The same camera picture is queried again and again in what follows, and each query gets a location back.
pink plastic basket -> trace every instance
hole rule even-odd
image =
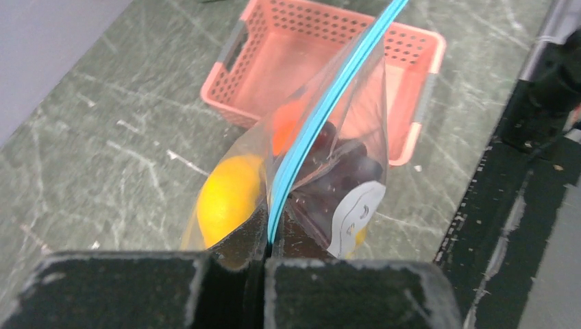
[[[304,0],[250,0],[202,86],[202,99],[234,125],[250,128],[316,74],[371,16]],[[385,36],[389,164],[416,145],[445,41],[393,23]]]

plastic bag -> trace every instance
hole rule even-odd
[[[393,17],[405,4],[397,2]],[[265,109],[269,114],[226,153],[200,191],[190,220],[198,224],[204,247],[244,223],[265,198],[272,217],[269,235],[284,202],[290,202],[307,234],[335,257],[346,257],[362,243],[386,191],[388,113],[379,42],[393,21],[385,19],[386,12],[281,106]],[[379,35],[370,42],[373,33]],[[357,58],[366,42],[367,52]],[[355,71],[341,80],[349,65]],[[194,226],[186,230],[182,247],[195,248]]]

white wall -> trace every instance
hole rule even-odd
[[[131,0],[0,0],[0,145]]]

white sticker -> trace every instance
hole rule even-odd
[[[379,182],[365,182],[341,200],[333,214],[331,244],[327,248],[331,255],[344,258],[355,250],[355,237],[378,209],[385,190]]]

gray marble countertop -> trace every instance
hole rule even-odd
[[[0,317],[43,254],[176,249],[242,130],[199,89],[245,0],[135,0],[0,154]],[[381,0],[326,0],[377,15]],[[397,21],[447,40],[413,159],[391,171],[361,258],[431,260],[548,0],[411,0]]]

